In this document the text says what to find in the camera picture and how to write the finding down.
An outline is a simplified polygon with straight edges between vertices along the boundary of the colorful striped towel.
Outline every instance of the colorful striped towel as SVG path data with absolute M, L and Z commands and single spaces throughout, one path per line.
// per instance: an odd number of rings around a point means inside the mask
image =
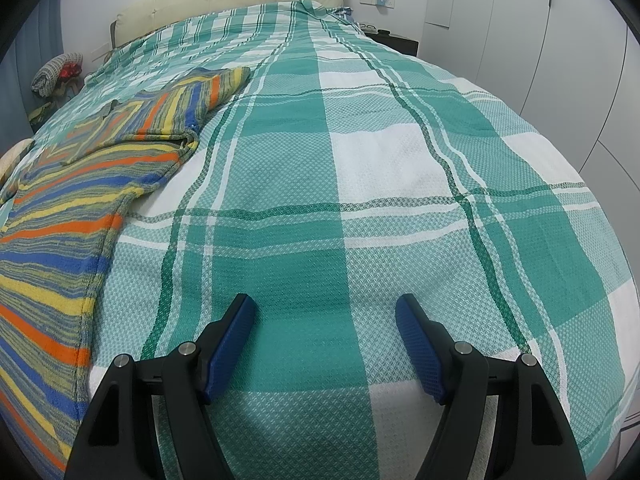
M 93 309 L 123 215 L 194 153 L 206 114 L 249 73 L 197 68 L 112 101 L 20 177 L 0 238 L 0 413 L 44 478 L 63 476 L 88 403 Z
M 60 54 L 47 61 L 43 67 L 36 72 L 31 81 L 31 90 L 37 92 L 40 97 L 49 97 L 53 94 L 60 76 L 60 71 L 66 63 L 82 65 L 82 54 L 72 52 L 70 54 Z

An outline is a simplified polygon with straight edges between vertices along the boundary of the bedsheet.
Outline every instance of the bedsheet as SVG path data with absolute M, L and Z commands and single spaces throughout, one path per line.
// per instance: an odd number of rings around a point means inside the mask
M 412 479 L 441 413 L 394 323 L 412 292 L 454 339 L 538 357 L 590 471 L 638 381 L 638 297 L 600 206 L 551 143 L 477 86 L 303 0 L 135 40 L 36 146 L 196 66 L 249 66 L 252 79 L 126 218 L 90 387 L 114 355 L 163 355 L 245 292 L 257 322 L 210 410 L 237 478 Z M 491 443 L 487 405 L 472 478 Z M 158 425 L 177 478 L 162 406 Z

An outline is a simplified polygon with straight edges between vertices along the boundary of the blue curtain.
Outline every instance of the blue curtain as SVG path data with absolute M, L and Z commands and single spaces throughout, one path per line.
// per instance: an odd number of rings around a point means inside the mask
M 31 80 L 49 59 L 62 54 L 60 0 L 41 0 L 0 63 L 0 156 L 33 136 L 27 115 L 44 103 Z

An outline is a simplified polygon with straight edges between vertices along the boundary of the blue gripper pad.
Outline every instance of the blue gripper pad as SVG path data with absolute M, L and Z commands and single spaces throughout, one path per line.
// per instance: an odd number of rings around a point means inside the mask
M 209 397 L 207 400 L 211 401 L 221 397 L 229 386 L 242 348 L 244 348 L 249 332 L 254 325 L 255 311 L 254 300 L 249 296 L 245 297 L 209 361 L 209 379 L 204 388 L 204 394 Z
M 422 389 L 440 402 L 446 395 L 442 363 L 404 296 L 396 302 L 396 325 Z

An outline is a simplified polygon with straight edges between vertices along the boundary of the nightstand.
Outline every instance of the nightstand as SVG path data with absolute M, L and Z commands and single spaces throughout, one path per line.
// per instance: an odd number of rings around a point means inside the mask
M 381 43 L 391 47 L 393 50 L 397 50 L 400 54 L 408 54 L 409 56 L 418 55 L 417 41 L 397 36 L 395 34 L 378 34 L 376 32 L 364 32 L 364 34 L 377 43 Z

